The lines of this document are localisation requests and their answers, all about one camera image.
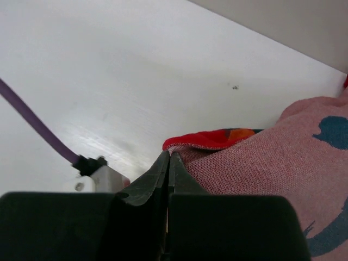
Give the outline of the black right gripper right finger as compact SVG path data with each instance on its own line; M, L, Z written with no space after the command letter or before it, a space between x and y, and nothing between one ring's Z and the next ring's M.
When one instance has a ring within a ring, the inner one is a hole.
M284 197L209 194L178 153L170 158L169 193L169 260L310 260Z

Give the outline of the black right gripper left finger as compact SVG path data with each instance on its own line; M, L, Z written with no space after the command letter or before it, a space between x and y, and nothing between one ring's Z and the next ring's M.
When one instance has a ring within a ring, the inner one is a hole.
M1 260L159 260L169 153L117 193L1 197Z

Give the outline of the red and pink patterned pillowcase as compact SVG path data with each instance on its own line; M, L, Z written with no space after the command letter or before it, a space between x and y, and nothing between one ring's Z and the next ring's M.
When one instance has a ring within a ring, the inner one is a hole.
M220 129L167 139L212 194L283 196L312 260L347 260L347 90L287 107L268 129Z

